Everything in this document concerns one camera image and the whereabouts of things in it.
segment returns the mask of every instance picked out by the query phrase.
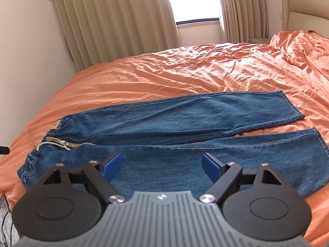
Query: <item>curtain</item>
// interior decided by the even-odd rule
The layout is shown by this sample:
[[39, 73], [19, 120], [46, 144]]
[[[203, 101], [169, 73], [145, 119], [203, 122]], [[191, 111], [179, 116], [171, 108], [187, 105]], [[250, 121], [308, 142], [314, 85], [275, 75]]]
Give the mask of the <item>curtain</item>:
[[55, 0], [77, 69], [179, 47], [169, 0]]
[[265, 0], [221, 0], [221, 6], [223, 41], [239, 43], [268, 36]]

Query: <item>blue jeans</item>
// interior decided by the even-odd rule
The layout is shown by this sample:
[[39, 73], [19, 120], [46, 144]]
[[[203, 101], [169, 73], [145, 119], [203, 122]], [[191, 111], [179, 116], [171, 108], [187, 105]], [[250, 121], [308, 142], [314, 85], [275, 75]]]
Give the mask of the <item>blue jeans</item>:
[[28, 189], [55, 163], [79, 167], [120, 151], [122, 169], [112, 184], [125, 197], [135, 190], [191, 190], [197, 197], [212, 185], [201, 168], [201, 156], [209, 152], [245, 168], [268, 162], [308, 196], [329, 181], [329, 151], [315, 128], [233, 137], [303, 117], [282, 91], [221, 92], [109, 106], [67, 115], [45, 136], [94, 145], [70, 151], [43, 145], [28, 154], [18, 175]]

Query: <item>cable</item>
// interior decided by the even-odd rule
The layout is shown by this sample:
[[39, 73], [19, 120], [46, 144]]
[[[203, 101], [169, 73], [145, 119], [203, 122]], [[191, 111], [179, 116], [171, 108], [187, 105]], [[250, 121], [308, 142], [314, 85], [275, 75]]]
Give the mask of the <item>cable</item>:
[[3, 236], [5, 238], [6, 246], [8, 246], [8, 243], [7, 243], [6, 235], [5, 235], [4, 231], [3, 231], [3, 225], [5, 223], [5, 219], [6, 219], [6, 216], [7, 216], [8, 213], [9, 213], [9, 211], [5, 214], [5, 216], [4, 216], [3, 220], [2, 220], [2, 225], [1, 225], [1, 231], [2, 231]]
[[66, 150], [70, 150], [70, 148], [68, 148], [67, 146], [63, 146], [63, 145], [60, 145], [58, 143], [54, 143], [54, 142], [42, 142], [42, 143], [39, 144], [39, 146], [37, 146], [37, 151], [39, 150], [39, 148], [42, 145], [46, 145], [46, 144], [55, 145], [55, 146], [58, 146], [58, 147], [61, 147], [61, 148], [65, 148]]
[[12, 246], [12, 231], [13, 231], [13, 222], [12, 222], [12, 226], [10, 228], [10, 247]]

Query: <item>circular pad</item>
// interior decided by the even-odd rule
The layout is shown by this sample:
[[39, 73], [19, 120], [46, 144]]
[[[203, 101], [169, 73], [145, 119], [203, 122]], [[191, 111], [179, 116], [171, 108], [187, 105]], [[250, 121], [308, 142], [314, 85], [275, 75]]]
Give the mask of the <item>circular pad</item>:
[[288, 206], [281, 200], [275, 198], [255, 199], [250, 204], [251, 212], [259, 218], [276, 220], [288, 213]]
[[67, 217], [73, 211], [73, 203], [64, 198], [49, 198], [40, 201], [36, 214], [46, 220], [58, 220]]

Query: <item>beige headboard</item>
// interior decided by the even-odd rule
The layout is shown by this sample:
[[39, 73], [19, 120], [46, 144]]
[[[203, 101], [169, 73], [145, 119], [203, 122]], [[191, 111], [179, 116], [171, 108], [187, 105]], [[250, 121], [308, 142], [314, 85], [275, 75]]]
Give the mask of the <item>beige headboard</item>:
[[314, 30], [329, 37], [329, 0], [282, 0], [282, 30]]

